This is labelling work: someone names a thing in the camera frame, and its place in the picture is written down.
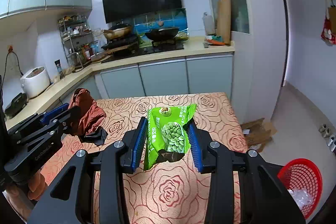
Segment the red plastic basket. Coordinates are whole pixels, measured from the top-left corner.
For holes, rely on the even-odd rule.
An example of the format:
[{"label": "red plastic basket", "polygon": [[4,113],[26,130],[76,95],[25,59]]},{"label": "red plastic basket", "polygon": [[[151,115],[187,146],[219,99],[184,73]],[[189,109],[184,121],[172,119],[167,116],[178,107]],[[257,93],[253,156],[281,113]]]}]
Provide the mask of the red plastic basket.
[{"label": "red plastic basket", "polygon": [[305,219],[315,210],[322,193],[322,176],[317,166],[307,159],[296,159],[287,163],[278,173],[278,178],[287,189],[306,189],[313,202],[302,208]]}]

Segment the crumpled red fabric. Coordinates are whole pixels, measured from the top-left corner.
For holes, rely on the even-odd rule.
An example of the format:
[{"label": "crumpled red fabric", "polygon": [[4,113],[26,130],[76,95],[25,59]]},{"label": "crumpled red fabric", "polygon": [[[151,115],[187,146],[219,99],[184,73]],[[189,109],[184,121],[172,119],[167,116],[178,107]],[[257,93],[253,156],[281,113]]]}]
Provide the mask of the crumpled red fabric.
[{"label": "crumpled red fabric", "polygon": [[106,117],[105,111],[97,106],[97,102],[91,97],[87,89],[75,90],[68,109],[73,106],[80,107],[82,118],[78,122],[71,123],[71,135],[90,135],[94,133]]}]

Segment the rose patterned tablecloth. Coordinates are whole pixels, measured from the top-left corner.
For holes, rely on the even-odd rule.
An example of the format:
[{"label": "rose patterned tablecloth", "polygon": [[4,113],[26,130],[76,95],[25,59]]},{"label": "rose patterned tablecloth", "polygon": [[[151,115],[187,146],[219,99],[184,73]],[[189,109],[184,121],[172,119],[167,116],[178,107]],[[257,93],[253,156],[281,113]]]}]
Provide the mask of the rose patterned tablecloth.
[{"label": "rose patterned tablecloth", "polygon": [[[57,173],[79,149],[89,153],[105,149],[124,133],[137,127],[147,110],[161,106],[197,104],[194,115],[198,128],[209,131],[211,137],[231,150],[246,152],[247,145],[241,127],[225,93],[205,93],[173,96],[149,96],[98,100],[107,117],[102,126],[108,132],[105,144],[81,144],[77,137],[66,136],[63,147],[43,167],[41,173],[46,182],[54,179]],[[125,197],[130,223],[154,224],[196,224],[203,223],[206,213],[210,175],[201,175],[194,167],[191,152],[174,163],[164,162],[143,171],[143,158],[140,168],[133,175],[124,174]],[[94,222],[99,223],[99,181],[97,173],[94,189]],[[240,223],[240,193],[238,174],[234,172],[235,219]]]}]

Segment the black stovetop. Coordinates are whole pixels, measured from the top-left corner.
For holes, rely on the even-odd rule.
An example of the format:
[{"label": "black stovetop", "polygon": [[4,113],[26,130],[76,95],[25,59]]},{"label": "black stovetop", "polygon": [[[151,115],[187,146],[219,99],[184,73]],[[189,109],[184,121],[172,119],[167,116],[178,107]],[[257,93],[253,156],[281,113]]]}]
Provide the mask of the black stovetop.
[{"label": "black stovetop", "polygon": [[115,60],[120,60],[129,57],[135,57],[140,55],[152,54],[157,52],[168,52],[168,51],[176,51],[176,50],[183,50],[183,43],[182,42],[155,42],[153,46],[143,47],[136,50],[122,50],[113,53],[108,59],[102,61],[101,63],[107,63]]}]

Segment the beige countertop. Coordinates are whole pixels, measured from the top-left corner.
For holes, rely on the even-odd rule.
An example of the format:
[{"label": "beige countertop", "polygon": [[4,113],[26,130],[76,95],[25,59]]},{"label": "beige countertop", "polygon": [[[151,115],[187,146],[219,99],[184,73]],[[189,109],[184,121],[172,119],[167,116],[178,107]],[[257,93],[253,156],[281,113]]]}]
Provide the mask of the beige countertop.
[{"label": "beige countertop", "polygon": [[160,59],[235,51],[234,42],[231,42],[231,46],[209,46],[209,48],[204,48],[203,42],[204,37],[191,37],[188,41],[184,42],[183,50],[158,52],[154,54],[125,58],[103,64],[99,62],[89,65],[79,72],[67,75],[61,81],[51,85],[39,96],[29,100],[27,106],[23,110],[21,110],[14,118],[6,121],[6,127],[9,129],[34,113],[44,112],[71,87],[95,71]]}]

